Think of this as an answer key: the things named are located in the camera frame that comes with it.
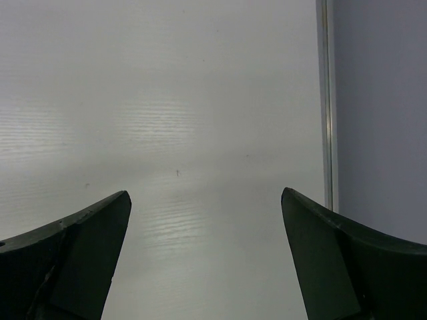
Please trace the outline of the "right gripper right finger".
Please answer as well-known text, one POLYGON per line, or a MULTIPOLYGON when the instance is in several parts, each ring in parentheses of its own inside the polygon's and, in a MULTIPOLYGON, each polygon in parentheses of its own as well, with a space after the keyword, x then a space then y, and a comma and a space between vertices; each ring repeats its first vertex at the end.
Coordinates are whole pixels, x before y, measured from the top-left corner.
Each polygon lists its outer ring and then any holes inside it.
POLYGON ((294 189, 282 215, 308 319, 425 319, 426 246, 339 215, 294 189))

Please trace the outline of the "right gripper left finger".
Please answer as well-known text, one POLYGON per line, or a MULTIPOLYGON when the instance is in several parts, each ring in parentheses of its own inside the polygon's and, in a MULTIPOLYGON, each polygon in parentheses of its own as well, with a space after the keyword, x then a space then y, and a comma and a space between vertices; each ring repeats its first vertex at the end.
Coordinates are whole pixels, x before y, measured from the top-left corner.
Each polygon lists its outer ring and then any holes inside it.
POLYGON ((131 213, 119 191, 1 241, 2 319, 100 319, 131 213))

